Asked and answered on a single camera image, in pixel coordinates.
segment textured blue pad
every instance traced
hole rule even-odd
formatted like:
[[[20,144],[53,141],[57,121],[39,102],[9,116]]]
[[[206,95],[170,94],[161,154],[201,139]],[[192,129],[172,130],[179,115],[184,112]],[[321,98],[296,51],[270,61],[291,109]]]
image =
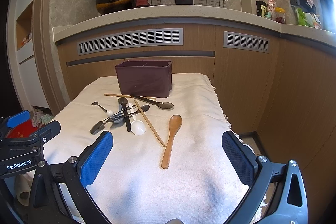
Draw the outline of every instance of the textured blue pad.
[[[223,134],[222,146],[241,182],[251,186],[254,180],[254,169],[228,132]]]
[[[84,188],[95,181],[95,178],[97,177],[100,168],[102,167],[104,161],[110,153],[112,146],[113,137],[112,134],[108,132],[102,138],[100,143],[98,143],[98,145],[87,158],[85,163],[83,163],[80,181]]]
[[[14,116],[11,116],[8,118],[8,121],[7,121],[7,126],[9,128],[14,128],[16,126],[18,126],[19,124],[25,122],[25,121],[28,121],[30,118],[30,113],[28,110],[25,110],[23,112],[20,112]]]

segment wooden chopstick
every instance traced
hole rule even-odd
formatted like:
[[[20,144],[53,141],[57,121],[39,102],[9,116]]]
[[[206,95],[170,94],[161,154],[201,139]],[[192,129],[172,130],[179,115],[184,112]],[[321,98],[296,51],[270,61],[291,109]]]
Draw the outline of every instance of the wooden chopstick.
[[[148,120],[148,118],[146,117],[145,113],[143,112],[143,110],[141,109],[141,107],[139,106],[137,100],[134,100],[136,106],[138,107],[138,109],[140,110],[141,114],[143,115],[144,119],[146,120],[146,122],[148,123],[149,127],[151,128],[151,130],[153,131],[154,135],[157,137],[157,139],[159,140],[159,142],[162,144],[163,147],[166,147],[165,143],[163,142],[163,140],[161,140],[160,136],[158,135],[158,133],[156,132],[156,130],[154,129],[154,127],[152,126],[151,122]]]
[[[114,96],[114,97],[125,97],[125,98],[133,98],[132,96],[129,96],[129,95],[122,95],[122,94],[109,94],[109,93],[104,93],[104,95],[106,96]],[[155,97],[145,97],[143,96],[144,98],[147,98],[147,99],[152,99],[152,100],[155,100],[156,98]]]

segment red rug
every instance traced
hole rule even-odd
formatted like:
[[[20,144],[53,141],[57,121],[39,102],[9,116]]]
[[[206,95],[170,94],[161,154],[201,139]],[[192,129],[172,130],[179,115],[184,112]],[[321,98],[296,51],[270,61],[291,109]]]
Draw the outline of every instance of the red rug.
[[[17,127],[13,128],[7,138],[24,138],[29,137],[33,132],[38,130],[37,127],[33,127],[32,121],[28,120],[19,124]]]

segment stone countertop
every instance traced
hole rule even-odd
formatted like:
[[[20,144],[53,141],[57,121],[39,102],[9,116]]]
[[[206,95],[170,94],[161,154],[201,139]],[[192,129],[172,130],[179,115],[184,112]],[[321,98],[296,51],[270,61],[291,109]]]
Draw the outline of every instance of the stone countertop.
[[[306,26],[280,24],[257,15],[200,5],[160,5],[136,8],[98,16],[72,26],[54,27],[54,42],[99,27],[123,22],[153,18],[206,18],[239,22],[268,29],[281,34],[308,38],[336,47],[336,33]]]

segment dark door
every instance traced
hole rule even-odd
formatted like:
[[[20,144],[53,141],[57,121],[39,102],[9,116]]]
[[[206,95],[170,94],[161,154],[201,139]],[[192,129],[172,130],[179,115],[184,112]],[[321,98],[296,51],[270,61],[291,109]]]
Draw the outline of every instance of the dark door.
[[[7,57],[7,11],[9,0],[0,0],[0,117],[7,117],[22,111],[13,86]]]

